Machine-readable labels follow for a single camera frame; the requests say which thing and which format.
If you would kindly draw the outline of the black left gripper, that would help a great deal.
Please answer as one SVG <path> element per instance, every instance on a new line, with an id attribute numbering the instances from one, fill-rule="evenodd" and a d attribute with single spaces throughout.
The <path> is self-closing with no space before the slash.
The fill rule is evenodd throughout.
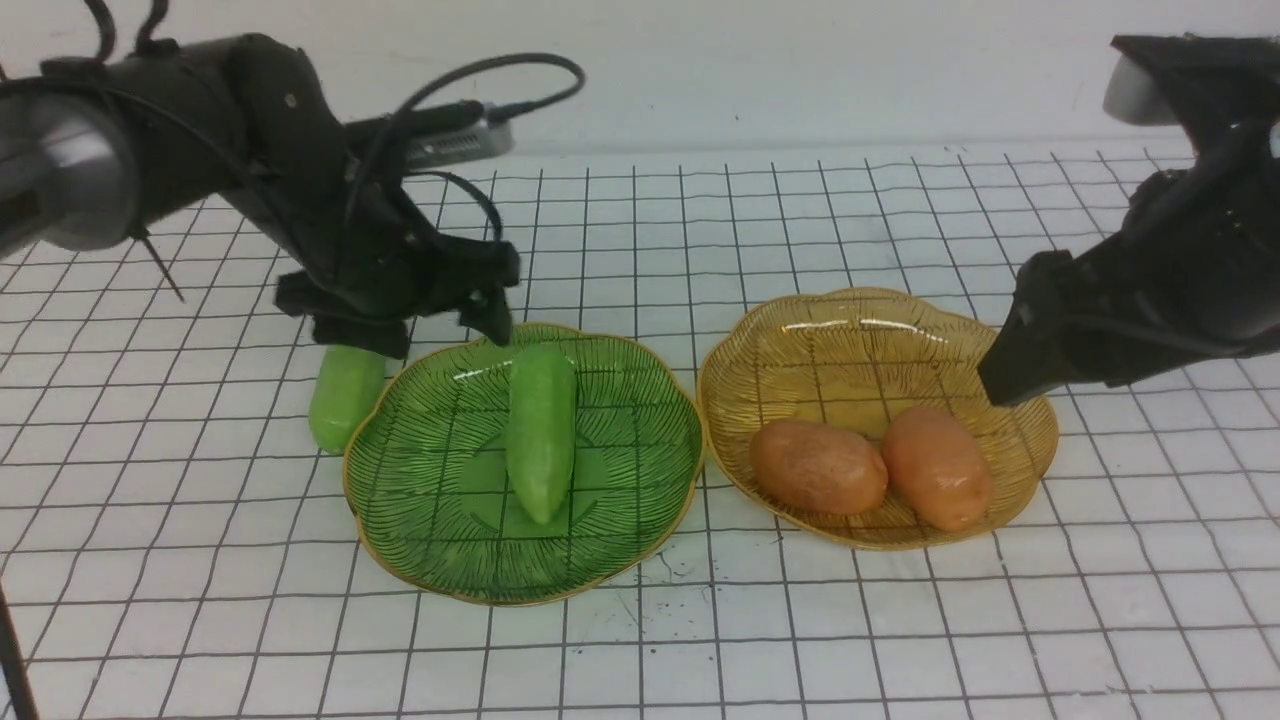
<path id="1" fill-rule="evenodd" d="M 342 123 L 303 51 L 268 40 L 237 49 L 230 86 L 244 111 L 255 184 L 233 190 L 230 205 L 298 263 L 298 272 L 276 278 L 275 306 L 311 319 L 316 345 L 404 360 L 411 346 L 406 319 L 453 310 L 461 325 L 492 343 L 511 343 L 506 290 L 517 283 L 520 258 L 502 236 L 493 201 L 463 183 L 485 211 L 492 237 L 447 234 L 403 190 L 407 176 L 374 165 L 392 128 L 425 108 L 428 95 L 517 63 L 517 55 L 474 63 L 424 86 L 387 115 Z M 520 111 L 518 104 L 495 105 L 490 118 L 509 124 Z"/>

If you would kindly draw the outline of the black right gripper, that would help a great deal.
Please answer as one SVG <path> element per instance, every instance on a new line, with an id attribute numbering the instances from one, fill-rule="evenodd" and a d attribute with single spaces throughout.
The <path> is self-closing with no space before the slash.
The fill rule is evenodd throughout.
<path id="1" fill-rule="evenodd" d="M 1082 256 L 1085 320 L 1069 331 L 1065 352 L 1057 279 L 1073 256 L 1043 251 L 1021 265 L 977 368 L 995 406 L 1076 374 L 1126 386 L 1277 351 L 1277 40 L 1119 35 L 1111 45 L 1187 63 L 1164 88 L 1196 160 L 1144 179 L 1120 231 Z"/>

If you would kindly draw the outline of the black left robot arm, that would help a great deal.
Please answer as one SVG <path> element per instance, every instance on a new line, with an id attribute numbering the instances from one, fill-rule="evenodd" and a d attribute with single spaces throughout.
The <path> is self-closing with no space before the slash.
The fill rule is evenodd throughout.
<path id="1" fill-rule="evenodd" d="M 384 124 L 339 120 L 307 55 L 265 35 L 49 59 L 3 86 L 3 254 L 114 249 L 218 196 L 297 264 L 273 302 L 315 343 L 403 359 L 412 318 L 456 313 L 507 345 L 518 252 L 440 232 L 398 186 L 417 122 L 360 184 Z"/>

